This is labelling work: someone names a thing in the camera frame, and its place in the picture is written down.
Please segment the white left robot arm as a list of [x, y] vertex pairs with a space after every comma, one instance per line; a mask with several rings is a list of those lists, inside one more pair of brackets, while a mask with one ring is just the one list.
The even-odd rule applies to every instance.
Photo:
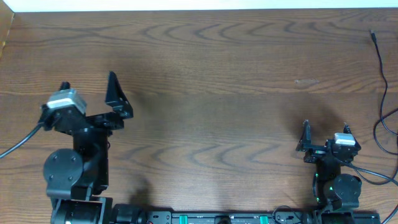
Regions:
[[42, 105], [38, 124], [45, 131], [69, 135], [73, 147], [48, 156], [43, 175], [52, 203], [51, 223], [110, 223], [111, 198], [101, 197], [109, 186], [108, 138], [133, 118], [133, 108], [114, 72], [108, 75], [104, 102], [111, 111], [88, 116], [86, 102], [63, 82]]

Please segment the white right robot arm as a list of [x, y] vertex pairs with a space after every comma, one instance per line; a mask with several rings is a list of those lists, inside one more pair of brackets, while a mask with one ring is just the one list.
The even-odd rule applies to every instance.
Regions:
[[324, 145], [312, 143], [311, 127], [306, 119], [303, 133], [295, 149], [304, 152], [303, 161], [316, 165], [312, 191], [318, 208], [306, 214], [305, 223], [354, 223], [353, 209], [359, 207], [362, 181], [343, 174], [341, 167], [353, 161], [361, 146], [346, 124]]

